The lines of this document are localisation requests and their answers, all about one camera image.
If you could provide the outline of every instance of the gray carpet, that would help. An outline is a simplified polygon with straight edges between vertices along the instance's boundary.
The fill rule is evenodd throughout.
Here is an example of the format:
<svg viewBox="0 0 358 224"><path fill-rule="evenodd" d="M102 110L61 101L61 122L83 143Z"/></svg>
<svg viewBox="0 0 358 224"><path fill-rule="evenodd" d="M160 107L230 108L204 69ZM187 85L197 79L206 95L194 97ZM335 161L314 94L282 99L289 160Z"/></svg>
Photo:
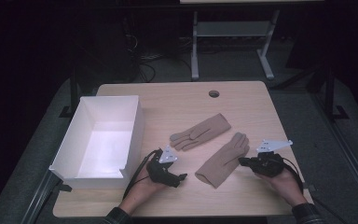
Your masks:
<svg viewBox="0 0 358 224"><path fill-rule="evenodd" d="M291 46L290 41L277 41L271 45L268 59L276 75L272 81L264 77L253 45L245 46L241 51L199 55L200 81L261 80L267 86L276 85L299 72L284 67ZM179 58L189 63L189 56L181 54ZM161 59L149 63L157 72L153 82L190 81L190 71L181 60ZM142 66L142 69L151 76L149 67ZM325 120L318 107L317 99L323 97L323 93L307 93L305 85L308 80L304 78L285 91L270 91L272 101L288 138L294 142L292 148L305 180L309 186L315 188L311 192L312 197L325 204L346 223L358 223L358 183L343 156L340 144L331 132L330 123ZM69 119L59 118L63 107L70 104L69 93L69 81L66 81L52 100L16 170L7 182L0 197L0 223L21 223L69 123ZM342 105L350 117L337 120L336 125L358 158L358 106L351 92L339 82L336 86L336 105ZM98 223L100 220L53 216L51 211L56 197L57 191L53 191L46 199L35 223ZM315 204L329 223L342 223L320 203ZM269 217L268 223L295 221L290 216Z"/></svg>

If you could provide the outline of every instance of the sleeve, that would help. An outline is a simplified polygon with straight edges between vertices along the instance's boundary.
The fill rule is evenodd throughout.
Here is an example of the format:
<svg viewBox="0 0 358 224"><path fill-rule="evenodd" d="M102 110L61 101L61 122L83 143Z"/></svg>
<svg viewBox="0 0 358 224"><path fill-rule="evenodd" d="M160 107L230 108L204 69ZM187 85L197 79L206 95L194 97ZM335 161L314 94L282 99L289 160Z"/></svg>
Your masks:
<svg viewBox="0 0 358 224"><path fill-rule="evenodd" d="M133 224L131 217L121 210L119 207L115 207L110 213L103 219L101 224Z"/></svg>
<svg viewBox="0 0 358 224"><path fill-rule="evenodd" d="M292 209L293 216L297 224L326 224L315 205L312 203L302 203Z"/></svg>

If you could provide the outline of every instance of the table hole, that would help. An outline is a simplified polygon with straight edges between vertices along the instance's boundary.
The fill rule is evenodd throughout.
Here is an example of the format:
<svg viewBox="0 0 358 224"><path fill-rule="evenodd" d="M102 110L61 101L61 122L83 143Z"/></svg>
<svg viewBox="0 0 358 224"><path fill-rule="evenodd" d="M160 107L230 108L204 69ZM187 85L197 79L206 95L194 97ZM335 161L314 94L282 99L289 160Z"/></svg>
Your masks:
<svg viewBox="0 0 358 224"><path fill-rule="evenodd" d="M212 98L217 98L219 97L220 93L218 91L209 91L209 96L211 96Z"/></svg>

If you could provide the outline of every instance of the white box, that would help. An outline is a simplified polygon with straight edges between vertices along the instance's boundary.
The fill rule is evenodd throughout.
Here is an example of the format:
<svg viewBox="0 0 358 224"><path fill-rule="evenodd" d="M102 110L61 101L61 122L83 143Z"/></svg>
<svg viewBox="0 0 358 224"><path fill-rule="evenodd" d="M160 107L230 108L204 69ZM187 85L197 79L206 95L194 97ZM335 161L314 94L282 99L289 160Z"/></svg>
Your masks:
<svg viewBox="0 0 358 224"><path fill-rule="evenodd" d="M73 189L124 189L140 162L144 127L138 96L81 97L49 170Z"/></svg>

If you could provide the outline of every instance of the hand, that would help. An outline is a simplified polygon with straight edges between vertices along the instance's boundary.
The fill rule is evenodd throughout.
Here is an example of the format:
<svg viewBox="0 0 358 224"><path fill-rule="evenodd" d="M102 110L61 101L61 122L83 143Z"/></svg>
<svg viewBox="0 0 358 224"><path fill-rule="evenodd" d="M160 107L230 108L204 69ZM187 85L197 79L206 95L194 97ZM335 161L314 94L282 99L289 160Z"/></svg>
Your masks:
<svg viewBox="0 0 358 224"><path fill-rule="evenodd" d="M255 175L268 181L292 207L301 203L307 203L307 199L305 199L304 195L301 193L295 178L288 170L283 169L279 175L274 177L267 177L256 173Z"/></svg>
<svg viewBox="0 0 358 224"><path fill-rule="evenodd" d="M167 188L166 185L155 183L148 177L149 173L146 170L146 166L147 164L136 178L136 181L139 182L132 186L126 198L118 206L130 216L139 205L146 202L155 193Z"/></svg>

